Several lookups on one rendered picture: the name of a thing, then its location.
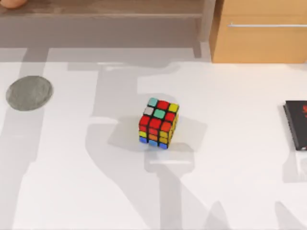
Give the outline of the black book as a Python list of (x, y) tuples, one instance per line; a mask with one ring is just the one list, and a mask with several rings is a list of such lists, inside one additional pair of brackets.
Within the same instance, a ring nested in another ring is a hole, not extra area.
[(288, 100), (283, 105), (297, 151), (307, 151), (307, 101)]

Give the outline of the orange round object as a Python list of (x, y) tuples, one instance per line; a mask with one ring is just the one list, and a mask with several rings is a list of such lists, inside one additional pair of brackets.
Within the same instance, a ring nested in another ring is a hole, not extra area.
[(16, 9), (22, 7), (28, 0), (0, 0), (0, 5), (6, 9)]

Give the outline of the multicoloured puzzle cube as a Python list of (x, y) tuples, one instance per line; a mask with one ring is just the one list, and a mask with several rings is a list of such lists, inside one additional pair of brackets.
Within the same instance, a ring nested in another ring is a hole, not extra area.
[(139, 141), (168, 149), (177, 126), (178, 112), (178, 104), (150, 98), (139, 120)]

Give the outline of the round grey coaster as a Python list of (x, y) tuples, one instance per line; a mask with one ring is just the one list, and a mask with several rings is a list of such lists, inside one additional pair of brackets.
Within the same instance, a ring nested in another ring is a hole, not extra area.
[(33, 111), (43, 107), (52, 97), (53, 86), (38, 75), (28, 75), (13, 82), (6, 91), (6, 101), (17, 111)]

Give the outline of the light wooden drawer front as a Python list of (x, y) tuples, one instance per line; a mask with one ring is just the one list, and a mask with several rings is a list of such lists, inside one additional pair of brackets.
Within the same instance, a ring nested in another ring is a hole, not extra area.
[(234, 24), (307, 24), (307, 16), (222, 16), (210, 34), (213, 63), (304, 63), (307, 28), (235, 28)]

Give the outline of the brown open wooden shelf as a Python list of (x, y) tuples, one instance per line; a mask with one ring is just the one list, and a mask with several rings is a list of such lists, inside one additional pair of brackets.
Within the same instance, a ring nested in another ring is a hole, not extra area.
[(191, 48), (210, 60), (214, 0), (29, 0), (0, 7), (0, 61), (49, 49)]

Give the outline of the light wooden cupboard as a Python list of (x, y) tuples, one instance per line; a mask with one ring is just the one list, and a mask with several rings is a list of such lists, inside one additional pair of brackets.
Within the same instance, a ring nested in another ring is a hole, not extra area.
[(216, 0), (213, 63), (307, 62), (307, 0)]

